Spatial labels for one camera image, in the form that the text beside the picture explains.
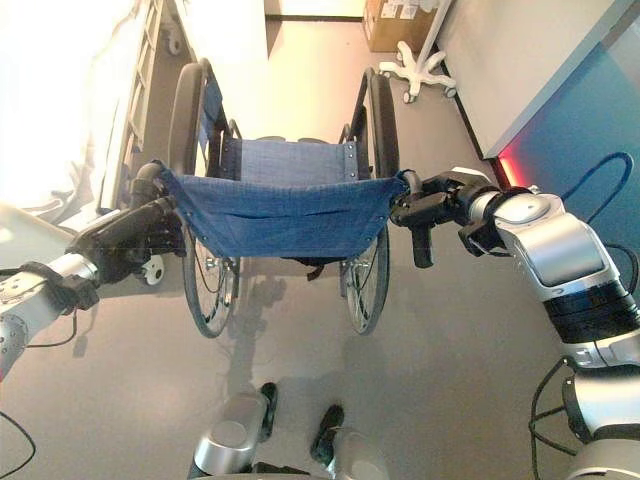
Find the red light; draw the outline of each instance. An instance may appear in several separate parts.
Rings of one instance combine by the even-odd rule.
[[[512,187],[521,186],[521,183],[518,178],[518,175],[516,174],[515,168],[513,167],[513,165],[511,165],[509,160],[506,158],[501,158],[500,165],[502,165],[502,170],[504,171],[504,174],[507,177],[507,180],[509,181],[509,185],[511,185]]]

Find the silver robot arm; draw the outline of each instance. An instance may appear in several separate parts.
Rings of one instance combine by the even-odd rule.
[[[566,477],[640,478],[640,313],[593,229],[555,195],[506,192],[480,172],[420,182],[391,219],[411,229],[418,267],[433,264],[429,230],[455,221],[470,253],[501,247],[529,279],[575,374],[563,385],[569,427],[586,444]]]
[[[22,271],[0,283],[0,381],[39,331],[65,311],[69,313],[70,298],[65,298],[61,289],[71,287],[72,279],[76,284],[92,282],[97,274],[96,266],[78,254],[66,254],[41,266],[40,273],[35,270]],[[53,277],[61,283],[67,279],[67,287],[56,287]]]
[[[27,263],[0,283],[0,382],[39,331],[62,314],[95,305],[99,286],[138,273],[152,254],[184,255],[174,200],[157,198],[145,181],[139,185],[152,192],[150,201],[147,195],[141,206],[99,220],[63,256],[48,265]]]

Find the wall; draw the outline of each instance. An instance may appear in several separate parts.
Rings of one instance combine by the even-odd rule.
[[[267,33],[263,0],[181,1],[176,4],[196,55],[214,65],[266,64]]]
[[[599,44],[501,153],[519,184],[562,194],[608,153],[622,150],[640,160],[640,85],[630,73],[640,58],[638,31],[636,20],[610,48]],[[593,226],[603,240],[640,251],[637,167]],[[568,210],[587,218],[622,172],[622,162],[604,167],[567,201]],[[627,260],[614,258],[628,272]]]
[[[265,0],[267,15],[361,17],[364,0]]]
[[[486,157],[549,99],[631,0],[461,0],[438,45]]]

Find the white bed sheet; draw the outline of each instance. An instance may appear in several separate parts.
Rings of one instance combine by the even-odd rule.
[[[97,216],[144,4],[0,2],[0,200],[52,223],[70,205],[82,221]]]

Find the white wall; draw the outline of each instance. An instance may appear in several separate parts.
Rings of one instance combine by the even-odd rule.
[[[196,55],[214,65],[267,61],[263,0],[176,2]]]
[[[485,157],[496,156],[632,0],[458,0],[438,39]]]
[[[265,0],[267,15],[361,17],[364,0]]]
[[[611,45],[609,55],[640,90],[640,17]]]

